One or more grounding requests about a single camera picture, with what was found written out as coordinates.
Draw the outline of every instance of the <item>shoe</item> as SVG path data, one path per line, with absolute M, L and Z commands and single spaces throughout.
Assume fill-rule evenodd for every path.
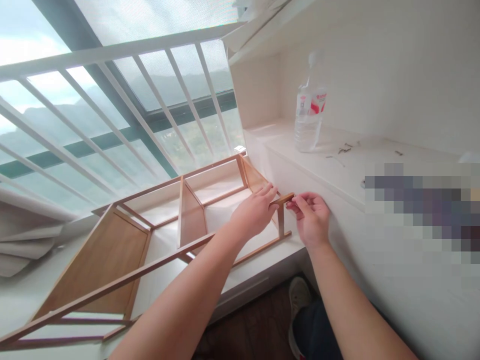
M 295 277 L 288 289 L 288 295 L 290 297 L 291 306 L 291 320 L 290 328 L 288 329 L 288 343 L 290 344 L 291 352 L 297 360 L 304 360 L 305 356 L 300 352 L 297 343 L 295 342 L 293 323 L 295 316 L 299 313 L 301 308 L 304 308 L 312 302 L 312 296 L 310 295 L 309 286 L 301 277 Z

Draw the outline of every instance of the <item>white cabinet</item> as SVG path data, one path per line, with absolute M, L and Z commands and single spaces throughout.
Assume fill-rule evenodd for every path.
M 283 193 L 324 196 L 333 246 L 426 359 L 478 357 L 480 265 L 410 215 L 388 214 L 387 203 L 386 214 L 372 213 L 361 181 L 385 163 L 464 175 L 453 164 L 480 151 L 478 34 L 473 0 L 292 0 L 227 50 L 252 164 Z M 318 152 L 305 154 L 293 144 L 296 91 L 317 48 L 328 95 Z M 352 150 L 338 154 L 345 143 Z

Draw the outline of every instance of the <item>forearm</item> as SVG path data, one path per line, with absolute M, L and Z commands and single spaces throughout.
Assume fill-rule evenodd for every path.
M 329 243 L 309 250 L 323 304 L 345 360 L 416 359 L 352 279 Z
M 190 359 L 245 243 L 238 233 L 222 227 L 141 316 L 111 359 Z

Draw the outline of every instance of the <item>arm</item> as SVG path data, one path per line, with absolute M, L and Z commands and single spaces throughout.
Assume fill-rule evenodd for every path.
M 233 212 L 230 221 L 167 286 L 128 331 L 110 359 L 191 359 L 245 243 L 262 232 L 278 205 L 268 184 Z
M 367 299 L 330 245 L 330 211 L 316 193 L 287 203 L 315 272 L 321 298 L 345 360 L 417 359 Z

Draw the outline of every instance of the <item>pants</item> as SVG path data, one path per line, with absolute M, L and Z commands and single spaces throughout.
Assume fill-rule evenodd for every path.
M 307 360 L 343 359 L 322 300 L 302 308 L 292 328 L 295 342 Z

